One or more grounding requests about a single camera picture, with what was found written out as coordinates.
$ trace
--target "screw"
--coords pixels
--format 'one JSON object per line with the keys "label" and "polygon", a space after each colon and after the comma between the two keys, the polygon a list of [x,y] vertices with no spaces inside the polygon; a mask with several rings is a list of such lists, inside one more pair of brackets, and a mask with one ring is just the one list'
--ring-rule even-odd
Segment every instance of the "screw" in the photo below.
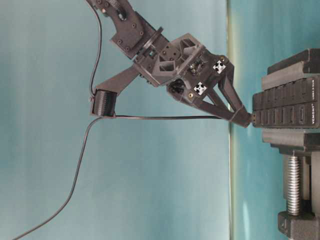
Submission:
{"label": "screw", "polygon": [[287,196],[287,212],[291,216],[300,215],[300,161],[297,156],[288,158],[288,196]]}

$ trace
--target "black cable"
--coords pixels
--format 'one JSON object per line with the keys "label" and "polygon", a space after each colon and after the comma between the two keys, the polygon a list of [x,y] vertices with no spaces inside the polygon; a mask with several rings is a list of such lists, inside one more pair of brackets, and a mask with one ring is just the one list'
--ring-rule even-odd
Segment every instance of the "black cable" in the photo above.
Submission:
{"label": "black cable", "polygon": [[99,34],[98,34],[98,53],[96,56],[95,64],[94,64],[93,71],[92,71],[91,78],[90,78],[90,82],[89,82],[89,91],[90,91],[91,97],[94,98],[95,94],[94,94],[93,85],[94,85],[95,75],[97,72],[97,68],[99,65],[100,58],[101,58],[101,51],[102,51],[102,25],[101,25],[100,17],[98,15],[97,11],[95,10],[95,8],[90,3],[90,0],[84,0],[84,1],[88,4],[89,8],[92,10],[92,12],[98,22],[98,32],[99,32]]}
{"label": "black cable", "polygon": [[117,115],[114,119],[129,120],[195,120],[195,119],[221,119],[217,116],[126,116]]}
{"label": "black cable", "polygon": [[91,127],[96,123],[98,122],[99,120],[101,120],[103,118],[99,117],[97,119],[95,119],[94,121],[92,121],[89,126],[87,127],[86,131],[85,131],[85,134],[84,134],[84,140],[83,140],[83,144],[82,144],[82,148],[81,148],[81,153],[80,153],[80,157],[79,157],[79,160],[78,160],[78,164],[77,164],[77,167],[76,167],[76,171],[75,171],[75,176],[74,176],[74,179],[73,179],[73,184],[72,184],[72,188],[71,188],[71,191],[69,193],[69,196],[67,197],[66,201],[64,202],[64,204],[51,216],[49,217],[47,220],[45,220],[43,223],[35,226],[34,228],[26,231],[25,233],[15,237],[13,240],[18,240],[18,239],[21,239],[23,237],[25,237],[26,235],[32,233],[33,231],[37,230],[38,228],[41,228],[43,225],[47,224],[48,222],[50,222],[52,219],[54,219],[65,207],[66,205],[69,203],[72,195],[74,194],[74,191],[75,191],[75,187],[76,187],[76,183],[77,183],[77,180],[78,180],[78,176],[79,176],[79,171],[80,171],[80,166],[81,166],[81,163],[82,163],[82,159],[83,159],[83,156],[84,156],[84,152],[85,152],[85,149],[86,149],[86,145],[87,145],[87,139],[88,139],[88,135],[89,135],[89,132],[90,132],[90,129]]}

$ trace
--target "teal backdrop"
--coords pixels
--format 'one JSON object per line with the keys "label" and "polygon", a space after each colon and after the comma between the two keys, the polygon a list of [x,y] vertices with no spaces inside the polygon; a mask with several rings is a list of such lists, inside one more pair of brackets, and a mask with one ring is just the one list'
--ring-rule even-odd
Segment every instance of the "teal backdrop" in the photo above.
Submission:
{"label": "teal backdrop", "polygon": [[[229,0],[228,47],[235,88],[252,112],[252,96],[274,63],[320,48],[318,0]],[[262,131],[232,126],[232,239],[286,240],[278,231],[283,199],[282,156]]]}
{"label": "teal backdrop", "polygon": [[[169,40],[190,32],[213,53],[227,53],[226,1],[130,2]],[[96,84],[130,66],[109,43],[111,20],[102,24]],[[93,120],[88,82],[98,32],[83,0],[2,0],[0,32],[0,239],[9,240],[50,216],[69,194]],[[123,92],[116,112],[201,114],[141,78]],[[97,123],[70,205],[24,239],[229,239],[228,123]]]}

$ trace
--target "black 3d-printed part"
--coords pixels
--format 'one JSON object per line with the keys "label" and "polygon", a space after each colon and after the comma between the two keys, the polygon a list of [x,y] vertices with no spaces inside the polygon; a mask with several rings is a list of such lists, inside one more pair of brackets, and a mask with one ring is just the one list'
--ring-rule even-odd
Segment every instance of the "black 3d-printed part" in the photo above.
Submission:
{"label": "black 3d-printed part", "polygon": [[319,240],[319,218],[310,213],[300,216],[290,216],[286,211],[278,214],[278,229],[289,239]]}
{"label": "black 3d-printed part", "polygon": [[303,62],[303,72],[305,74],[320,73],[320,49],[307,49],[288,59],[278,62],[268,68],[268,75],[290,67],[299,62]]}
{"label": "black 3d-printed part", "polygon": [[113,117],[115,115],[115,106],[117,93],[112,91],[96,91],[92,113],[99,117]]}
{"label": "black 3d-printed part", "polygon": [[320,127],[320,76],[300,79],[253,96],[256,128]]}

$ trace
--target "brand label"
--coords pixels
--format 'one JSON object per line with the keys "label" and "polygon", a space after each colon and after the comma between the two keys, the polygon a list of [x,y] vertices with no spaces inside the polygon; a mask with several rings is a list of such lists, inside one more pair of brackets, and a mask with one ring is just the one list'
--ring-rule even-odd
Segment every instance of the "brand label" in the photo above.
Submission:
{"label": "brand label", "polygon": [[316,107],[313,103],[311,107],[312,107],[312,124],[314,125],[316,123]]}
{"label": "brand label", "polygon": [[315,86],[315,80],[313,79],[312,80],[312,100],[315,100],[316,98],[315,92],[316,92],[316,86]]}

